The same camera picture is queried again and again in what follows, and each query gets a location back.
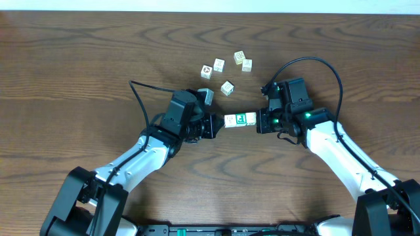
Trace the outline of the wooden block with brown drawing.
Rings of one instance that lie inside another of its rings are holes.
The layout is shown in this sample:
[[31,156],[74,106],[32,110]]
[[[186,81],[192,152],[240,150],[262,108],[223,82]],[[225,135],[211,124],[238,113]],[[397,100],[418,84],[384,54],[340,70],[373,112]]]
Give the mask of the wooden block with brown drawing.
[[236,115],[235,114],[224,116],[224,126],[226,128],[236,127],[236,125],[237,125],[237,122],[236,122]]

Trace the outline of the green E letter block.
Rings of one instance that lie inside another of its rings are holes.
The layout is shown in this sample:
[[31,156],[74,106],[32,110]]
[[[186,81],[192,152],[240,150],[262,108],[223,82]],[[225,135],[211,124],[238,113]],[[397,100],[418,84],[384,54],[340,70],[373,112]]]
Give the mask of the green E letter block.
[[243,127],[247,125],[247,116],[245,113],[237,113],[235,114],[235,117],[237,127]]

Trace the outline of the green Z letter block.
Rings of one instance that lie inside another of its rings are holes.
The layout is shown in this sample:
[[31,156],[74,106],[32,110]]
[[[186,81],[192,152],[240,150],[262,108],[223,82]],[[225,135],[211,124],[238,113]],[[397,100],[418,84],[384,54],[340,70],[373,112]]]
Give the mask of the green Z letter block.
[[255,112],[246,113],[245,118],[246,118],[246,125],[247,126],[256,125],[257,114]]

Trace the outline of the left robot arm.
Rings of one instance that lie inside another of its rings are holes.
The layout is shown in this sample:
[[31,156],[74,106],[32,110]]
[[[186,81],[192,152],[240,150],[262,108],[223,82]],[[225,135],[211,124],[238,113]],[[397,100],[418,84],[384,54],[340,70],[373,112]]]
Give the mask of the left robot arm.
[[129,193],[163,167],[185,142],[213,139],[224,125],[215,113],[171,108],[160,124],[149,124],[137,143],[103,167],[74,168],[64,180],[41,226],[41,235],[138,235],[123,216]]

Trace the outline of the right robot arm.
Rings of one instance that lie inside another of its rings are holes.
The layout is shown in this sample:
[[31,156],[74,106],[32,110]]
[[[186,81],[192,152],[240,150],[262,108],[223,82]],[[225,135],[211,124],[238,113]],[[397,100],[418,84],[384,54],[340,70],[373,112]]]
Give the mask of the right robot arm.
[[271,98],[253,113],[224,115],[226,128],[255,125],[259,134],[301,144],[317,155],[356,201],[352,219],[330,216],[312,224],[311,235],[418,235],[419,184],[380,167],[347,135],[327,109],[308,98]]

